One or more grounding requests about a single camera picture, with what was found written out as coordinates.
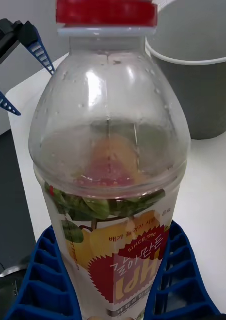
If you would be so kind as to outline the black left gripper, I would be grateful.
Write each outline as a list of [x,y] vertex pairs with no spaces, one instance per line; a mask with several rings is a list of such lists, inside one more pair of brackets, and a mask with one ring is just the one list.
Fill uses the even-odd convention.
[[[33,24],[29,21],[23,24],[19,20],[12,23],[7,18],[0,19],[0,65],[20,44],[34,56],[51,76],[55,73],[55,67],[47,53],[37,28]],[[0,108],[15,116],[21,116],[21,113],[1,91]]]

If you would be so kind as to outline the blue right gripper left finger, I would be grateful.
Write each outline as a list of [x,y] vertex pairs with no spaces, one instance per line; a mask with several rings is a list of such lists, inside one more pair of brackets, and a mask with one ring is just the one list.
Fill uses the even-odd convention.
[[7,320],[79,320],[78,298],[52,227],[39,238]]

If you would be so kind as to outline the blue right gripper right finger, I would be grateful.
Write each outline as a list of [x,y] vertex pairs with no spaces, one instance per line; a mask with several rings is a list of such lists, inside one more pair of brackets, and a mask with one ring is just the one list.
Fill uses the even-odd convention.
[[208,295],[184,230],[172,222],[165,254],[148,296],[146,320],[201,320],[220,315]]

